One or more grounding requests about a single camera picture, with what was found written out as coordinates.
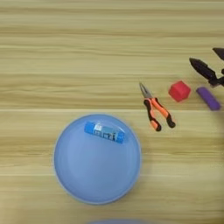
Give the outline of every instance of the wood grain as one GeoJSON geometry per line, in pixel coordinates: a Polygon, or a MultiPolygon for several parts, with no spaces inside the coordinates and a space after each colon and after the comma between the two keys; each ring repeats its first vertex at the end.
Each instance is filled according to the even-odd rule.
{"type": "MultiPolygon", "coordinates": [[[[196,95],[209,86],[188,58],[220,75],[223,1],[2,0],[0,2],[0,223],[87,223],[133,218],[156,223],[224,222],[224,111],[196,95]],[[182,80],[188,100],[170,85],[182,80]],[[177,123],[149,127],[142,81],[177,123]],[[88,206],[53,173],[53,146],[72,120],[118,116],[137,133],[141,175],[123,199],[88,206]]],[[[223,87],[211,89],[221,104],[223,87]]]]}

